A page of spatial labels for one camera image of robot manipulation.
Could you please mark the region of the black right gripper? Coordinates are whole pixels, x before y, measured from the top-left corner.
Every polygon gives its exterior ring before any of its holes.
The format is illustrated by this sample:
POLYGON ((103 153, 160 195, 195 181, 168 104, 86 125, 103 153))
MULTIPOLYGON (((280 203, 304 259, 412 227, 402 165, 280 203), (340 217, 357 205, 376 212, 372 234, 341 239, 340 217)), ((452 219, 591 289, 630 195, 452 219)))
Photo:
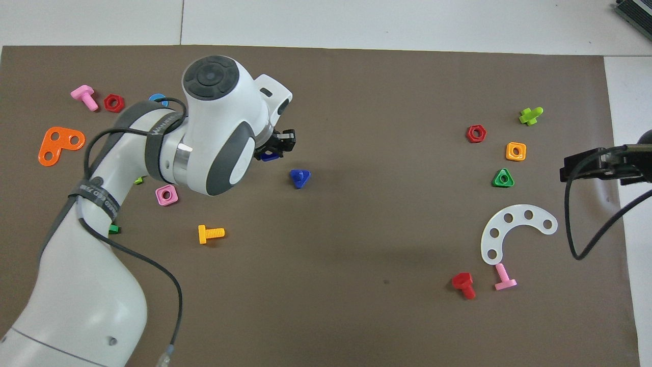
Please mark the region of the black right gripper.
MULTIPOLYGON (((560 181, 569 182, 573 169, 589 156, 604 150, 604 148, 594 148, 566 156, 563 160, 563 167, 559 169, 560 181)), ((622 186, 643 182, 651 183, 651 145, 622 145, 610 149, 609 152, 605 151, 603 158, 597 156, 588 160, 582 170, 572 177, 572 181, 581 179, 617 179, 622 186), (606 163, 605 172, 583 171, 603 169, 605 164, 602 160, 606 163)))

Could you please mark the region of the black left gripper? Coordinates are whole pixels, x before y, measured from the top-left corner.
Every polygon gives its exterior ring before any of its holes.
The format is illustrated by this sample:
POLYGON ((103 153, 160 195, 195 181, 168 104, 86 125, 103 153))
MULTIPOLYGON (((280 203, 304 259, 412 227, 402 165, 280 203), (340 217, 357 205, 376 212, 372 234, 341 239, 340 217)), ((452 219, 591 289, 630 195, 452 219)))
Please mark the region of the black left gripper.
POLYGON ((273 130, 267 142, 256 148, 254 158, 258 161, 271 161, 273 160, 273 153, 291 152, 295 144, 296 131, 294 128, 289 128, 282 132, 273 130))

